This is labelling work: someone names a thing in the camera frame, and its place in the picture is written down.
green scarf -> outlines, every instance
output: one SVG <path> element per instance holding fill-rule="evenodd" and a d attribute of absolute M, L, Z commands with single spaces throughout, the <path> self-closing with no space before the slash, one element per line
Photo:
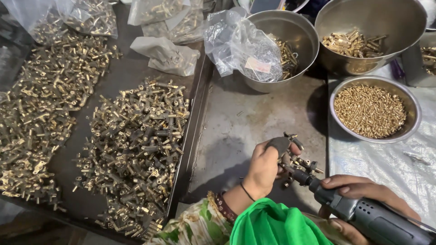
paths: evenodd
<path fill-rule="evenodd" d="M 269 198 L 253 203 L 236 219 L 231 245 L 333 245 L 298 208 Z"/>

hand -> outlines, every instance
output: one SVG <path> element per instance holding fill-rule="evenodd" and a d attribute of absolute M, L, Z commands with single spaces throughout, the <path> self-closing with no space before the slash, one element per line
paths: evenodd
<path fill-rule="evenodd" d="M 321 181 L 321 186 L 326 189 L 338 188 L 339 194 L 343 197 L 358 199 L 367 197 L 384 202 L 396 209 L 398 212 L 421 221 L 420 216 L 407 205 L 406 201 L 397 196 L 391 189 L 379 185 L 365 177 L 352 175 L 334 175 Z M 321 207 L 318 215 L 328 219 L 330 212 L 327 207 Z M 344 235 L 353 245 L 373 245 L 356 228 L 337 218 L 331 218 L 328 223 Z"/>
<path fill-rule="evenodd" d="M 266 197 L 273 189 L 274 180 L 280 177 L 278 174 L 285 173 L 284 169 L 277 165 L 279 158 L 277 149 L 272 146 L 265 149 L 268 142 L 260 143 L 254 149 L 248 174 L 242 182 L 254 200 Z M 290 142 L 289 149 L 296 155 L 301 154 L 294 143 Z"/>

woman's left hand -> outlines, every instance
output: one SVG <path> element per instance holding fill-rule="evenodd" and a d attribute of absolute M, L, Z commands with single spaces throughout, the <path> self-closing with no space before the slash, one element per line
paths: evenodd
<path fill-rule="evenodd" d="M 273 189 L 274 180 L 284 172 L 284 169 L 277 165 L 277 149 L 272 146 L 265 149 L 268 142 L 269 140 L 260 143 L 254 149 L 248 174 L 242 182 L 254 200 L 266 197 Z M 301 154 L 294 143 L 290 142 L 289 149 L 295 155 Z"/>

black thread bracelet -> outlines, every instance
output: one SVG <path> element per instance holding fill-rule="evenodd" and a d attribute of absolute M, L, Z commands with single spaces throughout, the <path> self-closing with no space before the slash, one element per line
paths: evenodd
<path fill-rule="evenodd" d="M 247 190 L 246 190 L 246 189 L 244 188 L 244 186 L 242 185 L 242 182 L 239 183 L 239 184 L 241 185 L 242 189 L 245 191 L 245 193 L 247 194 L 247 196 L 248 196 L 252 201 L 255 202 L 255 200 L 250 196 L 250 194 L 248 194 Z"/>

woman's right hand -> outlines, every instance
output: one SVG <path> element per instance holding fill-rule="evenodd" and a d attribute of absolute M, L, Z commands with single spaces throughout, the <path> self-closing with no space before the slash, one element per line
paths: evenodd
<path fill-rule="evenodd" d="M 365 177 L 337 174 L 321 181 L 321 186 L 326 189 L 339 188 L 339 194 L 343 197 L 359 199 L 367 197 L 378 200 L 391 206 L 398 212 L 421 221 L 421 217 L 409 207 L 409 205 L 397 196 L 391 189 L 379 185 Z M 327 207 L 321 207 L 318 215 L 328 219 L 330 212 Z M 344 235 L 353 245 L 373 245 L 356 228 L 337 218 L 328 219 L 328 223 Z"/>

